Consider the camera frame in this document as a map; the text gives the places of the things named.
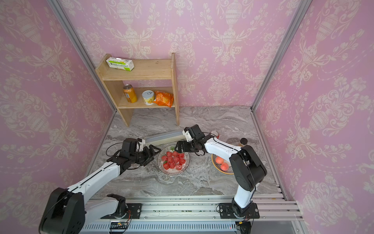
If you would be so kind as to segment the cream plastic wrap dispenser box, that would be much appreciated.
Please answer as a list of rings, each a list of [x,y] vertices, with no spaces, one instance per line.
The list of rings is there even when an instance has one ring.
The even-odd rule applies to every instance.
[[[182,130],[175,130],[171,132],[161,133],[153,136],[147,136],[144,138],[146,146],[153,145],[159,146],[163,144],[169,144],[180,140],[186,140]]]

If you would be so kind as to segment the striped plate of peaches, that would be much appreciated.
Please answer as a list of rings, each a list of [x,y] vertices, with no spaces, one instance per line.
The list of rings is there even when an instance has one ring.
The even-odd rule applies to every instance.
[[[219,157],[215,154],[212,154],[211,155],[211,161],[212,161],[214,167],[218,171],[220,171],[221,173],[224,173],[226,175],[233,175],[234,174],[231,164],[228,161],[222,159],[221,157]]]

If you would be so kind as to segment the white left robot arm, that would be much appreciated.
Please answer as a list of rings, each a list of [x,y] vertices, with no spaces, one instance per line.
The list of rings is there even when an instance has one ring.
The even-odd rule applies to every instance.
[[[131,217],[123,196],[109,194],[101,201],[91,201],[92,196],[108,182],[117,178],[133,164],[146,166],[161,149],[146,146],[141,139],[127,138],[122,148],[99,169],[66,189],[55,189],[48,199],[39,224],[39,232],[47,234],[78,234],[82,228],[102,217]]]

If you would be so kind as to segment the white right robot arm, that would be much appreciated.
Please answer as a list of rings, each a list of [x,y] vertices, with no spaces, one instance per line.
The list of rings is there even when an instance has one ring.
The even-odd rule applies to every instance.
[[[204,133],[198,125],[183,130],[184,140],[176,143],[178,153],[214,154],[229,161],[238,183],[236,195],[232,200],[232,210],[239,217],[250,214],[254,207],[253,195],[257,186],[267,175],[267,170],[255,150],[249,146],[235,146],[219,140],[211,133]]]

